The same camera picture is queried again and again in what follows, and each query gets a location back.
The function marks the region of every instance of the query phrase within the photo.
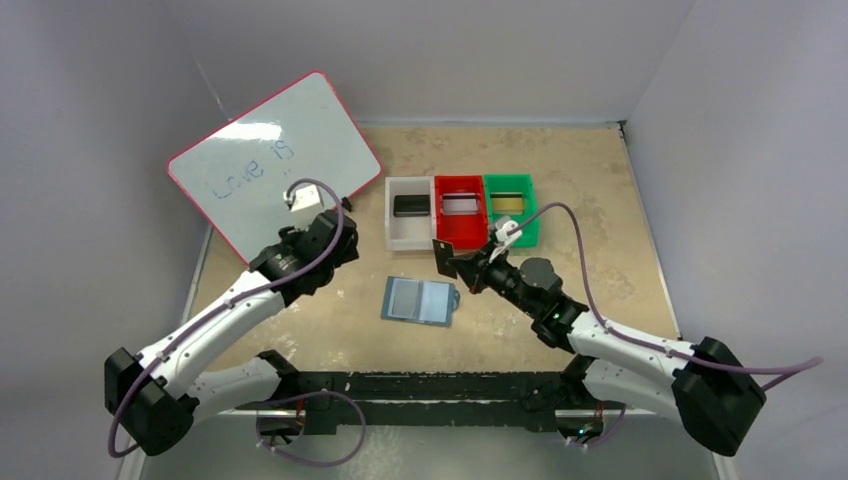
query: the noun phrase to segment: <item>white wall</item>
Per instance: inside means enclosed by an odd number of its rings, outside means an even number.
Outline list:
[[[0,1],[3,478],[114,478],[103,361],[178,322],[205,223],[165,173],[222,123],[159,1]]]
[[[699,0],[627,128],[683,333],[773,390],[741,478],[848,478],[848,3]]]
[[[367,121],[617,121],[694,0],[167,0],[229,116],[313,69]]]

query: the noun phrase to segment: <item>whiteboard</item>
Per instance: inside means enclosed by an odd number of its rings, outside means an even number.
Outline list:
[[[382,170],[321,72],[307,74],[168,162],[168,173],[245,262],[294,222],[300,178],[353,195]],[[333,200],[324,192],[324,205]]]

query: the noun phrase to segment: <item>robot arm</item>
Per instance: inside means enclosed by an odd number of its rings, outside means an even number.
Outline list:
[[[499,220],[488,244],[459,256],[454,256],[450,244],[434,240],[439,272],[458,275],[474,294],[491,288],[528,315],[531,329],[545,345],[576,355],[566,373],[575,375],[594,398],[680,422],[703,446],[734,455],[766,400],[751,376],[706,368],[638,343],[741,366],[730,350],[711,338],[694,345],[608,319],[599,322],[586,305],[562,292],[562,279],[549,260],[528,258],[520,267],[507,261],[508,246],[521,234],[517,227],[509,219]]]
[[[313,295],[332,280],[335,268],[359,257],[356,224],[343,216],[338,225],[338,212],[322,211],[316,187],[298,190],[291,203],[296,225],[280,230],[280,242],[263,249],[215,302],[138,354],[120,348],[106,360],[106,408],[116,415],[124,397],[132,394],[120,424],[148,455],[171,448],[196,422],[271,398],[288,367],[276,352],[263,352],[228,370],[204,371],[253,327],[301,295]],[[307,273],[295,275],[328,248],[337,227],[341,234],[335,248]],[[291,281],[266,289],[269,282],[286,277]],[[171,347],[179,339],[176,348]],[[131,392],[137,381],[139,386]]]

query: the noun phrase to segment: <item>tan table surface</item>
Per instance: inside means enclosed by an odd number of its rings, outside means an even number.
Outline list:
[[[383,175],[351,198],[360,259],[336,270],[314,297],[301,297],[245,335],[211,367],[235,366],[276,349],[300,370],[556,371],[571,355],[546,347],[530,320],[487,290],[462,294],[453,325],[441,328],[380,318],[386,277],[451,281],[438,275],[431,252],[388,252],[384,242],[385,176],[526,172],[539,206],[563,201],[585,237],[590,281],[601,312],[620,323],[675,337],[650,232],[627,154],[611,128],[366,128]],[[568,215],[542,216],[539,245],[514,250],[551,260],[563,290],[583,291],[577,244]],[[215,233],[192,315],[229,287],[245,265]]]

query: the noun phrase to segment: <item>plastic bin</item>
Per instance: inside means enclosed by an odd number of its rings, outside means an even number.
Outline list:
[[[489,223],[503,216],[509,216],[518,223],[526,220],[536,211],[536,194],[533,191],[533,179],[527,174],[492,174],[483,175],[483,184],[486,192],[486,211]],[[492,208],[492,195],[495,194],[520,194],[524,201],[522,213],[498,212]],[[521,231],[521,238],[515,242],[514,247],[535,247],[539,243],[539,219],[536,218]]]
[[[430,213],[427,216],[395,216],[393,206],[398,195],[428,195]],[[436,237],[433,177],[387,177],[385,222],[387,250],[431,250]]]
[[[457,249],[477,249],[486,244],[489,216],[486,213],[486,199],[483,189],[483,177],[480,175],[442,176],[436,175],[436,238],[450,242]],[[456,199],[452,195],[465,194],[473,197],[471,204],[476,212],[462,212],[468,204],[467,199]],[[447,208],[451,203],[459,203],[459,209]]]

